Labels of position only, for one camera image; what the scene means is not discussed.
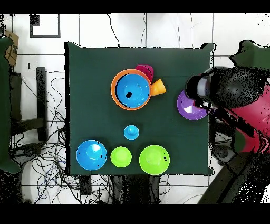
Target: purple bowl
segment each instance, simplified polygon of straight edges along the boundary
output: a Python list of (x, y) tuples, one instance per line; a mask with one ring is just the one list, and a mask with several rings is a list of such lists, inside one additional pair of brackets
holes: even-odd
[(179, 113), (188, 120), (200, 120), (207, 116), (207, 112), (203, 108), (193, 105), (194, 100), (189, 99), (183, 90), (177, 99), (177, 108)]

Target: black speck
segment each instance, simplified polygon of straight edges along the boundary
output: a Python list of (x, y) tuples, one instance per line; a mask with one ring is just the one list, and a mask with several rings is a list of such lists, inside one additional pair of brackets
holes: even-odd
[(132, 95), (132, 93), (131, 93), (131, 92), (128, 92), (128, 93), (126, 94), (126, 97), (127, 97), (127, 98), (130, 98), (131, 95)]

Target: blue bowl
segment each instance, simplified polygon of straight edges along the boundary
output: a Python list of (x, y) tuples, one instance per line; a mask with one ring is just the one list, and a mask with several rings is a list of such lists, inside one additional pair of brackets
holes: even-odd
[(143, 105), (150, 94), (148, 82), (138, 74), (123, 76), (116, 86), (116, 97), (123, 105), (136, 108)]
[(98, 170), (107, 160), (107, 150), (101, 142), (87, 140), (77, 149), (77, 162), (86, 170)]

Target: yellow cup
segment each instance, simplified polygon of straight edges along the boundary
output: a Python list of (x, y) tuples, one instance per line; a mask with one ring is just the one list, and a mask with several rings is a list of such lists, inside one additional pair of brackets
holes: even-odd
[(152, 84), (152, 89), (151, 89), (152, 96), (164, 94), (165, 92), (166, 92), (166, 88), (163, 82), (161, 81), (161, 79), (159, 79), (158, 81)]

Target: bowl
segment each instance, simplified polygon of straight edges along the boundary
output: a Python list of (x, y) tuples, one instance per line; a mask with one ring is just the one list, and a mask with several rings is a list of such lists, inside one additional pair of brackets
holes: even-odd
[(131, 152), (123, 146), (115, 148), (111, 153), (112, 164), (119, 168), (128, 166), (131, 162), (131, 159)]
[(116, 86), (116, 97), (125, 107), (138, 108), (149, 100), (147, 80), (138, 74), (123, 76)]
[(137, 110), (150, 99), (151, 83), (143, 72), (127, 69), (119, 72), (112, 80), (111, 95), (121, 108)]
[(87, 140), (78, 147), (76, 159), (85, 170), (98, 170), (107, 160), (107, 150), (101, 142)]
[(139, 163), (149, 175), (161, 175), (170, 164), (170, 156), (160, 145), (149, 145), (140, 154)]
[(200, 120), (207, 116), (206, 110), (196, 107), (194, 100), (187, 98), (184, 90), (178, 96), (177, 109), (179, 113), (188, 120)]

